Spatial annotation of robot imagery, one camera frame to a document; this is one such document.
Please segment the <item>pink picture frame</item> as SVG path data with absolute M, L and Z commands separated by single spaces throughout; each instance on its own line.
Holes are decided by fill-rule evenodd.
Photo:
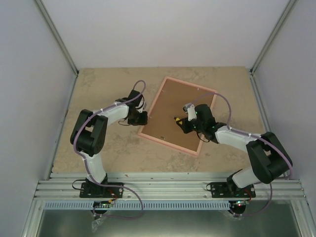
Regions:
M 183 107 L 193 102 L 195 105 L 207 104 L 211 108 L 215 104 L 215 95 L 195 100 L 214 89 L 191 82 L 165 77 L 148 111 L 148 123 L 141 127 L 138 135 L 147 140 L 170 147 L 180 152 L 197 157 L 203 142 L 196 133 L 184 134 L 176 124 L 176 118 L 187 116 Z

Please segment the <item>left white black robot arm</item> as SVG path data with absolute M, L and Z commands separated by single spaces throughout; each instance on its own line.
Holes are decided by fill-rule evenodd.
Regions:
M 103 197 L 108 192 L 107 173 L 100 155 L 108 126 L 115 122 L 126 122 L 126 126 L 146 125 L 148 113 L 145 105 L 142 93 L 133 89 L 128 97 L 117 99 L 104 109 L 84 109 L 80 112 L 70 142 L 83 160 L 87 183 L 92 183 L 91 191 L 97 197 Z

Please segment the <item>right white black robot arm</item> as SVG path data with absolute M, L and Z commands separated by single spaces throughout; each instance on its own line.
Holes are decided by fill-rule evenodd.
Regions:
M 253 197 L 254 184 L 269 184 L 292 171 L 292 160 L 274 133 L 247 133 L 217 122 L 206 104 L 187 104 L 183 110 L 187 117 L 175 118 L 175 121 L 185 134 L 202 134 L 204 142 L 228 145 L 246 152 L 249 157 L 250 167 L 236 171 L 226 182 L 210 184 L 214 198 Z

